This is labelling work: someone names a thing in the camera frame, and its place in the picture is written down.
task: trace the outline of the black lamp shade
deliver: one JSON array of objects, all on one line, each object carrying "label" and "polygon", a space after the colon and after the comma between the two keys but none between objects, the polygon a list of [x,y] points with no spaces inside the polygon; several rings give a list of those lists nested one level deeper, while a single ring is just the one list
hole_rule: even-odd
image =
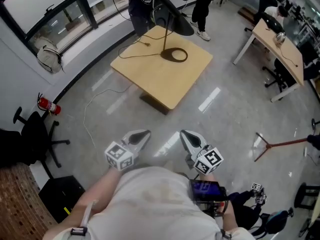
[{"label": "black lamp shade", "polygon": [[159,0],[168,9],[169,13],[173,16],[171,29],[182,36],[192,36],[195,31],[189,22],[181,15],[178,9],[170,0]]}]

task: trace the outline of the white t-shirt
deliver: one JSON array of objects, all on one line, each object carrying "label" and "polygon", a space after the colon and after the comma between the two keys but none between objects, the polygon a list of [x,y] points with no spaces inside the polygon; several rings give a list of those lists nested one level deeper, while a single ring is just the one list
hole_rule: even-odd
[{"label": "white t-shirt", "polygon": [[264,12],[274,17],[281,24],[281,26],[284,26],[284,17],[278,14],[278,7],[274,7],[274,6],[267,7]]},{"label": "white t-shirt", "polygon": [[[89,220],[91,240],[214,240],[220,232],[215,219],[191,201],[189,191],[186,177],[162,167],[128,172],[107,208]],[[54,240],[66,239],[70,230]],[[254,240],[241,227],[231,233],[232,240]]]},{"label": "white t-shirt", "polygon": [[289,3],[290,3],[291,5],[296,5],[296,0],[289,0]]}]

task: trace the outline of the brick wall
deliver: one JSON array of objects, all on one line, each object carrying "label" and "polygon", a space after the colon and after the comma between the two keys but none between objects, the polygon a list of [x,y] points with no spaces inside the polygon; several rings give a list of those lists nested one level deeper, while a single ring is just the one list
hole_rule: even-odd
[{"label": "brick wall", "polygon": [[27,165],[0,169],[0,240],[41,240],[56,224],[39,191]]}]

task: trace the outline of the lamp base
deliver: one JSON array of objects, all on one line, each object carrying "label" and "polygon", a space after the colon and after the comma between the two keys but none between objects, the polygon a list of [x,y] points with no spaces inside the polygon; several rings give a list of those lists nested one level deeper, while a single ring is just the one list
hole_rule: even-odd
[{"label": "lamp base", "polygon": [[[181,51],[185,54],[185,58],[184,59],[176,59],[173,56],[174,51]],[[161,53],[160,56],[170,62],[185,62],[188,58],[188,53],[182,49],[182,48],[178,48],[178,47],[174,47],[174,48],[169,48],[169,49],[164,49]]]}]

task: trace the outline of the window frame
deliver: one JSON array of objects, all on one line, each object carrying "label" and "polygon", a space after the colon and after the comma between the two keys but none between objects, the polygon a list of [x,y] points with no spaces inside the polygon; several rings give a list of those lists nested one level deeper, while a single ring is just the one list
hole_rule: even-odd
[{"label": "window frame", "polygon": [[59,51],[62,55],[70,49],[76,42],[78,42],[82,37],[88,34],[90,31],[97,29],[99,25],[110,20],[114,16],[128,9],[128,5],[121,9],[117,9],[110,15],[102,17],[96,20],[95,16],[90,8],[88,0],[64,0],[58,4],[53,9],[49,10],[27,33],[25,33],[21,27],[17,24],[14,18],[10,15],[7,8],[4,5],[5,0],[0,0],[0,17],[7,24],[7,26],[13,31],[13,33],[19,38],[19,40],[29,49],[29,51],[37,56],[36,49],[34,45],[30,42],[31,38],[43,27],[45,26],[53,17],[62,12],[69,5],[77,2],[84,16],[88,20],[89,26],[79,33],[76,37],[71,39],[64,47]]}]

